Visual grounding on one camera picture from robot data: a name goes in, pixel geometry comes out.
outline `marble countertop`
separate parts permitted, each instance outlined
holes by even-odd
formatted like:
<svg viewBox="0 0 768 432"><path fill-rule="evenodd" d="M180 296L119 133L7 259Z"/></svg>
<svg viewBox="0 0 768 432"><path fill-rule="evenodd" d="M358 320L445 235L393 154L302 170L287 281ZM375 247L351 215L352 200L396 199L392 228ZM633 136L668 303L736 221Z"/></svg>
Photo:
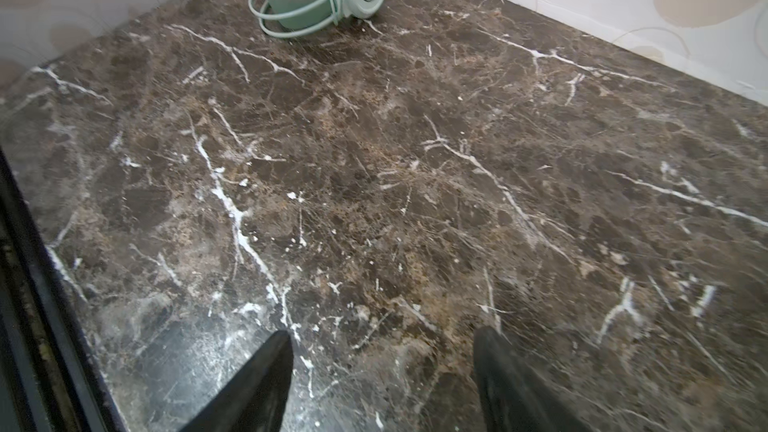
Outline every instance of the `marble countertop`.
<svg viewBox="0 0 768 432"><path fill-rule="evenodd" d="M481 430L484 324L596 430L768 423L754 102L502 0L292 41L172 0L2 96L131 432L181 427L278 328L284 430Z"/></svg>

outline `black pointed object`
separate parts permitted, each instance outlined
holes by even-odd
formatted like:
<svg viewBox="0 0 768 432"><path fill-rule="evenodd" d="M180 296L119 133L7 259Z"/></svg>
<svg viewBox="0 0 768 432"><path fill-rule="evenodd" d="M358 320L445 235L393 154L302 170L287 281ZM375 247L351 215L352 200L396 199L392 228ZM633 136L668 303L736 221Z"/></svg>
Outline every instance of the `black pointed object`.
<svg viewBox="0 0 768 432"><path fill-rule="evenodd" d="M277 331L181 432L279 432L292 374L290 335Z"/></svg>
<svg viewBox="0 0 768 432"><path fill-rule="evenodd" d="M488 432L590 432L493 328L475 331L474 349Z"/></svg>

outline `brown marble surface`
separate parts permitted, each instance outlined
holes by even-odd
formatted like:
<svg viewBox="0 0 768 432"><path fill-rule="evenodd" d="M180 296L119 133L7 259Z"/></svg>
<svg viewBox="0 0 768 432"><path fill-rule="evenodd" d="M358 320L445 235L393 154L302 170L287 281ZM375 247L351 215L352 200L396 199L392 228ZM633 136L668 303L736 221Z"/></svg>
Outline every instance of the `brown marble surface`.
<svg viewBox="0 0 768 432"><path fill-rule="evenodd" d="M178 429L277 328L284 430L481 430L482 324L596 430L768 423L754 102L501 0L292 41L172 0L2 96L131 432Z"/></svg>

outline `black metal frame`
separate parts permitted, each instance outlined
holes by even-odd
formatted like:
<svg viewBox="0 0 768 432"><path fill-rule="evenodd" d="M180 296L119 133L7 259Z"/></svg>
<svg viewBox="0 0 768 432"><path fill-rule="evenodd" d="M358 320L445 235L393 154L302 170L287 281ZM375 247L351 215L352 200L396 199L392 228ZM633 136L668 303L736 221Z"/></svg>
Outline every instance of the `black metal frame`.
<svg viewBox="0 0 768 432"><path fill-rule="evenodd" d="M79 427L90 432L125 430L101 375L89 360L88 344L2 150L0 218L32 290L36 312L43 322ZM44 373L35 366L37 351L30 348L34 340L26 335L24 311L19 310L18 300L14 300L8 288L9 273L0 274L0 387L3 382L7 386L0 391L0 410L13 408L17 427L24 430L59 430L55 405L44 390ZM3 418L3 425L14 427L14 418Z"/></svg>

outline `light green cord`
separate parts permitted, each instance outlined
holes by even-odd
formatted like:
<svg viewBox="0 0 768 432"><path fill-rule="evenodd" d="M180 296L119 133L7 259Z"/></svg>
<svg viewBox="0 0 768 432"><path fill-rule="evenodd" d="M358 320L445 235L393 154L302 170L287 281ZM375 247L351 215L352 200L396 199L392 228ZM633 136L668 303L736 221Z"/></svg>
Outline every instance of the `light green cord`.
<svg viewBox="0 0 768 432"><path fill-rule="evenodd" d="M291 32L275 32L274 30L266 28L266 25L264 24L264 20L281 20L297 17L305 12L315 9L318 5L324 4L325 2L330 2L331 15L313 26L309 26L301 30L292 30ZM317 32L318 30L328 26L331 22L338 24L339 19L341 19L343 15L343 0L315 0L311 4L307 4L303 7L292 10L291 12L285 12L283 14L266 14L266 9L269 8L269 6L269 2L264 2L264 4L261 6L261 10L256 10L254 8L254 0L248 0L248 8L256 17L259 18L259 25L264 31L264 34L276 37L278 39L292 39L293 37L301 37L307 34L312 34L313 32Z"/></svg>

